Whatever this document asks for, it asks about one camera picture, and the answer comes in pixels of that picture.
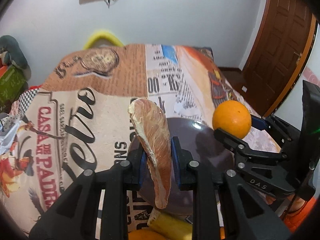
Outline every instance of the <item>white wall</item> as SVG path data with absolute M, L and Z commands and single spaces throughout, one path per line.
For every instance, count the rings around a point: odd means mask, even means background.
M 313 49 L 306 66 L 320 79 L 320 32 L 319 25 Z M 276 111 L 276 116 L 290 123 L 294 127 L 301 129 L 302 125 L 302 81 L 306 80 L 303 74 L 298 79 L 296 85 L 290 92 L 286 100 Z
M 262 17 L 263 17 L 263 13 L 264 13 L 264 8 L 266 7 L 266 2 L 267 0 L 260 0 L 260 5 L 259 5 L 259 9 L 258 9 L 258 13 L 257 13 L 257 18 L 256 18 L 256 22 L 255 22 L 255 26 L 252 30 L 247 48 L 245 49 L 245 52 L 242 56 L 241 62 L 239 64 L 239 68 L 241 70 L 243 70 L 245 63 L 247 62 L 247 59 L 249 57 L 249 54 L 251 52 L 251 49 L 253 47 L 253 44 L 256 40 L 257 34 L 258 34 L 258 30 L 260 28 L 260 24 L 262 21 Z
M 14 36 L 37 85 L 66 54 L 80 50 L 98 29 L 124 44 L 212 47 L 219 66 L 238 67 L 256 28 L 260 0 L 14 0 L 0 35 Z

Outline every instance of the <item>raw fish fillet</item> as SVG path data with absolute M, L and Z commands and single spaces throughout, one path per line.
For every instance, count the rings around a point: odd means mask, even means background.
M 171 143 L 167 119 L 162 109 L 146 98 L 134 100 L 128 113 L 148 156 L 156 207 L 165 208 L 171 188 Z

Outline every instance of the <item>banana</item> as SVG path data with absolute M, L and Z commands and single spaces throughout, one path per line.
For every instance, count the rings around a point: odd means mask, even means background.
M 192 239 L 192 225 L 156 209 L 150 214 L 148 226 L 170 240 Z

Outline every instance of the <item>wooden door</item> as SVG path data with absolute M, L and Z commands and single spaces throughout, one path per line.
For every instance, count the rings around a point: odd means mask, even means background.
M 311 18 L 303 0 L 270 0 L 261 36 L 243 72 L 247 83 L 243 96 L 260 115 L 271 107 L 296 69 Z

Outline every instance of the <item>orange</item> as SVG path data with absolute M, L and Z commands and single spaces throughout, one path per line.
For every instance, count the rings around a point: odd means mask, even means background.
M 242 139 L 251 128 L 251 115 L 248 109 L 238 101 L 224 101 L 213 113 L 213 129 L 221 128 Z
M 128 234 L 128 240 L 166 240 L 164 236 L 151 230 L 139 229 Z

